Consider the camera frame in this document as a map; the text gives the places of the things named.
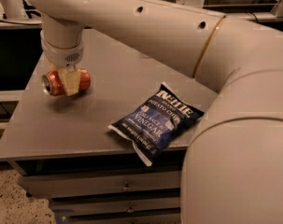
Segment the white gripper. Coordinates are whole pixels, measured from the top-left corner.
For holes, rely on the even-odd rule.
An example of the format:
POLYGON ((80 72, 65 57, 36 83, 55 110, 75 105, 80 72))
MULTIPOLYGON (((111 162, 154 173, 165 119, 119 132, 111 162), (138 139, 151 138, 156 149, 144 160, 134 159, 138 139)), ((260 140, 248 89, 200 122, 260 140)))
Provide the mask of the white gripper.
POLYGON ((75 65, 82 60, 84 50, 83 41, 80 41, 73 48, 61 49, 51 45, 46 40, 44 32, 41 32, 40 36, 42 49, 48 59, 50 71, 58 71, 59 79, 64 86, 67 96, 78 93, 80 72, 75 65))

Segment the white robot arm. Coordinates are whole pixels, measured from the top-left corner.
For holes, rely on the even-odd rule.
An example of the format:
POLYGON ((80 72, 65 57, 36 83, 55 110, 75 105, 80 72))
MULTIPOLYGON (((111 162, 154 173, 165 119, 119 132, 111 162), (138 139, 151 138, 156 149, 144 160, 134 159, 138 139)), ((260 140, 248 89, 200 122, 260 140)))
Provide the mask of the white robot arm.
POLYGON ((76 21, 216 93, 182 171, 183 224, 283 224, 283 33, 160 0, 29 0, 50 47, 76 21))

